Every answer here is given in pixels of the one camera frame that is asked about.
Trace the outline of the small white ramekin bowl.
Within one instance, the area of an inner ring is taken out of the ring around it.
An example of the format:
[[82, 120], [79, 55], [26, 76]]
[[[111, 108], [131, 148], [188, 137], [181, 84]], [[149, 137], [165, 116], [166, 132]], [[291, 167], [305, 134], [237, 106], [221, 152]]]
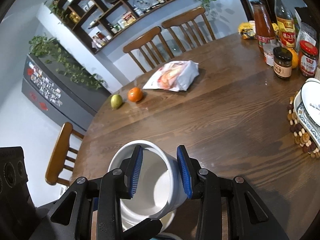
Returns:
[[122, 218], [131, 223], [148, 217], [162, 218], [187, 199], [176, 158], [152, 142], [128, 142], [114, 155], [108, 170], [119, 168], [122, 160], [131, 157], [137, 145], [143, 149], [137, 191], [131, 200], [120, 201]]

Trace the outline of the small blue patterned square plate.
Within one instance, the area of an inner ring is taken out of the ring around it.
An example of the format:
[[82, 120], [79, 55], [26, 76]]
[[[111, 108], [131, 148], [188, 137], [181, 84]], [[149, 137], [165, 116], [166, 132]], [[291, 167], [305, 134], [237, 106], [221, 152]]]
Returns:
[[298, 122], [303, 126], [303, 128], [310, 134], [317, 147], [319, 148], [320, 143], [320, 129], [317, 124], [315, 124], [310, 116], [308, 116], [305, 107], [302, 103], [300, 92], [295, 96], [293, 101], [293, 112], [296, 113]]

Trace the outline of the medium white bowl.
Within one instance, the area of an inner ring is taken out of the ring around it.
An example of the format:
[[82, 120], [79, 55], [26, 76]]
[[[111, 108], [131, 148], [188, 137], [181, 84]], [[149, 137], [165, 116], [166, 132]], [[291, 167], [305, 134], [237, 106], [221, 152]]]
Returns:
[[[165, 216], [163, 216], [162, 218], [159, 219], [162, 223], [162, 229], [161, 229], [160, 233], [164, 232], [170, 226], [170, 224], [174, 220], [174, 217], [176, 215], [176, 211], [177, 210], [172, 210], [169, 213], [167, 213]], [[131, 223], [128, 220], [126, 220], [125, 218], [122, 218], [123, 231], [129, 230], [130, 228], [134, 227], [138, 223]]]

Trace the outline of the wooden chair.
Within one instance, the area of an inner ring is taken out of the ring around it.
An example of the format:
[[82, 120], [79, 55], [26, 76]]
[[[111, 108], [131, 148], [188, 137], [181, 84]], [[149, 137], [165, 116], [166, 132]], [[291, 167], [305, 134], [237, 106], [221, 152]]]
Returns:
[[63, 170], [73, 172], [73, 167], [66, 164], [66, 161], [75, 163], [75, 158], [69, 157], [68, 153], [72, 152], [78, 154], [78, 150], [72, 148], [69, 144], [71, 135], [84, 139], [84, 135], [73, 129], [70, 122], [63, 124], [60, 134], [56, 140], [54, 149], [50, 156], [49, 164], [47, 166], [45, 180], [49, 185], [61, 184], [63, 186], [70, 186], [70, 181], [60, 177]]
[[153, 27], [152, 29], [150, 29], [134, 41], [130, 42], [123, 48], [123, 52], [125, 54], [129, 54], [131, 59], [133, 59], [133, 61], [137, 64], [137, 66], [143, 73], [146, 73], [147, 70], [143, 67], [140, 61], [133, 54], [134, 50], [140, 51], [140, 53], [152, 69], [154, 69], [160, 63], [166, 62], [164, 56], [161, 54], [160, 50], [156, 47], [156, 45], [153, 42], [153, 39], [155, 37], [159, 38], [161, 44], [164, 47], [165, 52], [168, 54], [170, 59], [173, 59], [174, 55], [171, 49], [169, 48], [167, 42], [165, 41], [162, 35], [162, 29], [159, 26]]
[[177, 27], [180, 29], [183, 34], [184, 40], [187, 42], [191, 49], [200, 47], [203, 44], [207, 44], [208, 41], [206, 40], [202, 30], [195, 21], [195, 19], [199, 16], [202, 17], [211, 40], [216, 40], [215, 34], [207, 19], [206, 10], [204, 9], [204, 7], [196, 7], [161, 23], [161, 27], [163, 29], [166, 29], [170, 33], [183, 53], [185, 53], [187, 50], [184, 47], [181, 39], [178, 38], [178, 35], [174, 32], [173, 27]]

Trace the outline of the grey refrigerator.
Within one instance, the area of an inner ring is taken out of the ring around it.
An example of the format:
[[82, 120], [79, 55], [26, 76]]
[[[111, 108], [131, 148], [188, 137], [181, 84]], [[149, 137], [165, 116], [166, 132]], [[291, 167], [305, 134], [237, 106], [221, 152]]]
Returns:
[[27, 55], [22, 93], [59, 126], [70, 122], [77, 132], [85, 134], [111, 93], [104, 87], [95, 89], [72, 82], [63, 75], [62, 64], [47, 64], [48, 59]]

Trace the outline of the orange fruit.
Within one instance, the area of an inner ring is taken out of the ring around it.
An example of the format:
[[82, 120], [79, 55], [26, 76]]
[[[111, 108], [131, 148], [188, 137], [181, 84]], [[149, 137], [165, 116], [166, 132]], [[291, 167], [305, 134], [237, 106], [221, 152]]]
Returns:
[[127, 93], [127, 99], [130, 102], [137, 103], [137, 102], [141, 101], [143, 99], [143, 97], [144, 97], [143, 91], [138, 87], [133, 87]]

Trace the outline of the white dish on trivet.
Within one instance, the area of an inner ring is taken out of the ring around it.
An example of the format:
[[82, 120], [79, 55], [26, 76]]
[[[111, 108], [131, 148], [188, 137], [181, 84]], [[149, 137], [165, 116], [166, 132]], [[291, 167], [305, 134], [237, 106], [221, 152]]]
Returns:
[[310, 119], [319, 126], [319, 80], [315, 78], [309, 78], [306, 80], [304, 85], [302, 85], [300, 90], [300, 96], [304, 108], [310, 116]]

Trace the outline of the dark lid sauce jar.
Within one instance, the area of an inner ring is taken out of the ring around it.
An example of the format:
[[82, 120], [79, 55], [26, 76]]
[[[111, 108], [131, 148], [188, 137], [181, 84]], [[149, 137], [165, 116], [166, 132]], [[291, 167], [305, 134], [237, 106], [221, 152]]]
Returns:
[[273, 70], [281, 79], [289, 79], [292, 74], [292, 53], [286, 48], [276, 47], [273, 49]]

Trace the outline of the small white label jar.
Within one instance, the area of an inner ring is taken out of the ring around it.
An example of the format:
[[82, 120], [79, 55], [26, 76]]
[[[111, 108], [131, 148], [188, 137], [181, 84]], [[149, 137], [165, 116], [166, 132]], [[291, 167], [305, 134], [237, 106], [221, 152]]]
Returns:
[[274, 66], [273, 50], [274, 48], [277, 48], [277, 47], [278, 45], [276, 43], [266, 43], [263, 45], [263, 54], [264, 54], [265, 63], [272, 68]]

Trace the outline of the red lid jar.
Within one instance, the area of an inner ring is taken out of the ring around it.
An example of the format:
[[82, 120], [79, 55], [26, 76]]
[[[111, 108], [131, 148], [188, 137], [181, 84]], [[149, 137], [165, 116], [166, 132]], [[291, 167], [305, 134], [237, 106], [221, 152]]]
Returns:
[[298, 66], [305, 77], [314, 77], [318, 64], [318, 49], [308, 41], [299, 42]]

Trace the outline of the red sauce bottle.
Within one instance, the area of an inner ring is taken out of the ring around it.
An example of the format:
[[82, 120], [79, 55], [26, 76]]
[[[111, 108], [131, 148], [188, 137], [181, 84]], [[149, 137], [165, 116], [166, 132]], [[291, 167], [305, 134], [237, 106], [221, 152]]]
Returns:
[[260, 52], [263, 53], [265, 44], [276, 43], [276, 35], [264, 3], [262, 1], [250, 1], [250, 4], [253, 8], [258, 47]]

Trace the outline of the yellow snack packet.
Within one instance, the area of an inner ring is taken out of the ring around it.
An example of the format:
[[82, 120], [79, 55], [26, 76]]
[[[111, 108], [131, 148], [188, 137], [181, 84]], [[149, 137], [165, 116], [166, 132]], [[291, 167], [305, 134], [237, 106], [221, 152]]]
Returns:
[[256, 39], [255, 21], [241, 23], [238, 26], [238, 33], [244, 40]]

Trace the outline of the vinegar bottle yellow cap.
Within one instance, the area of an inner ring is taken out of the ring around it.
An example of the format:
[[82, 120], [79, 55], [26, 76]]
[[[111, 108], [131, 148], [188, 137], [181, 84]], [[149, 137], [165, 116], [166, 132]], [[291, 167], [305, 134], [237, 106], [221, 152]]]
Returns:
[[281, 46], [295, 48], [296, 31], [291, 11], [284, 5], [283, 0], [274, 0], [274, 12], [279, 28]]

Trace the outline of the wooden chair back right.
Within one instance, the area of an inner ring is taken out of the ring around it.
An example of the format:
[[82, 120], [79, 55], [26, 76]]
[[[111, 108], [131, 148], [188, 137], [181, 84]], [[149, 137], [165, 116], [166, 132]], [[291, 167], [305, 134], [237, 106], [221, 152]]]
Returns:
[[215, 34], [207, 19], [206, 10], [204, 9], [204, 7], [196, 7], [161, 23], [161, 27], [163, 29], [166, 29], [170, 33], [183, 53], [185, 53], [187, 50], [184, 47], [181, 39], [178, 38], [178, 35], [174, 32], [173, 27], [177, 27], [180, 29], [183, 34], [184, 40], [187, 42], [191, 49], [200, 47], [203, 44], [207, 44], [208, 41], [206, 40], [202, 30], [195, 21], [195, 19], [199, 16], [202, 17], [211, 40], [216, 40]]

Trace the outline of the dark wooden wall shelf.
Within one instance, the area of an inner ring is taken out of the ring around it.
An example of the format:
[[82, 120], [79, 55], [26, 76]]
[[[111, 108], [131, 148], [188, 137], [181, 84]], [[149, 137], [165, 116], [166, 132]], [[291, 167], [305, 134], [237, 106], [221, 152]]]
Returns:
[[140, 19], [176, 0], [45, 0], [51, 12], [92, 54]]

